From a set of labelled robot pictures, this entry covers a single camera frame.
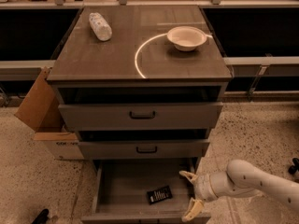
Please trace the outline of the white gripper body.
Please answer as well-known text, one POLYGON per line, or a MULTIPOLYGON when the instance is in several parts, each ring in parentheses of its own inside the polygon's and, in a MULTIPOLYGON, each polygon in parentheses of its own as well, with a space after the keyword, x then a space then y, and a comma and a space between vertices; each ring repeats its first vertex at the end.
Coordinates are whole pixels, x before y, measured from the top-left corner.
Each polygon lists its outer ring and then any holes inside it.
POLYGON ((212 188, 211 175, 199 175, 193 184, 195 198, 210 203, 216 201, 218 196, 212 188))

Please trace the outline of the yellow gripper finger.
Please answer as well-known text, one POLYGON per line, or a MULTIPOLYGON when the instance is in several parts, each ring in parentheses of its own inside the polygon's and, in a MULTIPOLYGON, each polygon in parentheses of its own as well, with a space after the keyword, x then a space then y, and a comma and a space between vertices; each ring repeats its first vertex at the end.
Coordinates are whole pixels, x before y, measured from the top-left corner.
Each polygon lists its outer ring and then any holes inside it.
POLYGON ((196 183, 197 179, 198 179, 198 175, 191 173, 191 172, 187 172, 187 171, 180 171, 179 174, 183 177, 185 177, 190 183, 192 183, 193 185, 196 183))
POLYGON ((204 205, 205 203, 202 200, 190 198, 187 211, 182 216, 181 220, 183 222, 189 222, 193 220, 203 211, 204 205))

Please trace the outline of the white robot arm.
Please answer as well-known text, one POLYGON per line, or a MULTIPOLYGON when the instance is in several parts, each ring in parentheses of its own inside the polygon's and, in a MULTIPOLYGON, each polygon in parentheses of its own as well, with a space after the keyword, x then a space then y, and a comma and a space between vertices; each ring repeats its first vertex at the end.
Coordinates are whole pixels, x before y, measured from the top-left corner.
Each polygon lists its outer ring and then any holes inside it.
POLYGON ((231 160, 225 171, 212 175, 196 175, 180 171, 193 185, 194 196, 183 217, 189 222, 198 217, 205 203, 218 200, 222 196, 245 198, 259 191, 299 212, 299 184, 291 180, 271 175, 243 160, 231 160))

